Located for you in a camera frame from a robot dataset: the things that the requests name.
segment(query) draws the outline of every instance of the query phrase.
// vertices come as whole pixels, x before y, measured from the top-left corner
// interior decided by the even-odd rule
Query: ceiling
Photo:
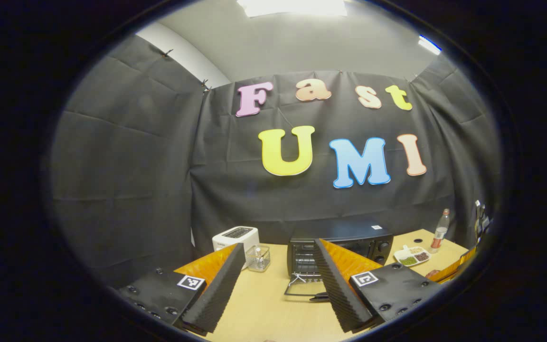
[[[201,0],[159,22],[232,82],[291,71],[342,70],[412,80],[436,56],[419,33],[373,4],[346,1],[347,17],[280,13],[248,18],[236,0]]]

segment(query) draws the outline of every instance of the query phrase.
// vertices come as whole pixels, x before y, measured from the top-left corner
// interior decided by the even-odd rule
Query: oven knob
[[[386,249],[387,247],[389,247],[389,243],[387,243],[387,242],[382,242],[382,243],[379,244],[379,247],[377,247],[377,248],[378,248],[378,250],[379,250],[380,252],[382,252],[382,251],[384,251],[384,249]]]

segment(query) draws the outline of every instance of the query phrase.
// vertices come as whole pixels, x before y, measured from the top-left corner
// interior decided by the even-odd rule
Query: bottle
[[[438,249],[440,248],[441,243],[443,242],[444,235],[447,234],[447,231],[449,230],[449,210],[445,209],[443,211],[443,216],[438,221],[438,225],[436,226],[436,232],[434,233],[434,239],[432,240],[432,244],[430,245],[430,253],[434,254],[438,252]]]

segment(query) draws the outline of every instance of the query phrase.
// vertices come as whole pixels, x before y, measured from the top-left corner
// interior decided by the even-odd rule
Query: black fabric backdrop
[[[295,84],[323,80],[327,100],[301,102]],[[241,86],[272,82],[257,115],[236,117]],[[374,110],[354,88],[372,87]],[[411,111],[385,88],[406,91]],[[237,225],[257,227],[261,242],[287,243],[311,219],[375,219],[394,234],[433,231],[451,208],[447,237],[474,243],[473,202],[493,208],[500,174],[491,109],[443,55],[412,82],[347,71],[262,76],[205,95],[181,65],[140,37],[130,37],[82,81],[58,125],[52,188],[72,247],[102,279],[122,286],[156,266],[191,260],[189,227],[201,255],[211,238]],[[284,160],[298,156],[294,126],[311,125],[313,162],[296,176],[268,173],[258,134],[280,128]],[[424,175],[411,177],[400,134],[415,134]],[[349,139],[360,153],[368,138],[386,141],[391,181],[335,189],[336,156],[328,143]]]

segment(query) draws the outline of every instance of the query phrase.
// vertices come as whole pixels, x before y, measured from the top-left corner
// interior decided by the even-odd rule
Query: white toaster
[[[259,230],[254,227],[238,226],[212,237],[212,247],[215,251],[238,242],[244,244],[244,253],[246,253],[250,247],[259,244]]]

